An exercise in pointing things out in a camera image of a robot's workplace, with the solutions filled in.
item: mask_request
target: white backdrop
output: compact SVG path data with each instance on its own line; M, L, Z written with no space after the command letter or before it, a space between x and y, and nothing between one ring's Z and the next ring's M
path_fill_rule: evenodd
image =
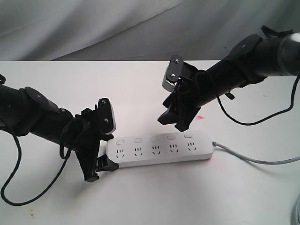
M298 0L0 0L0 60L219 60Z

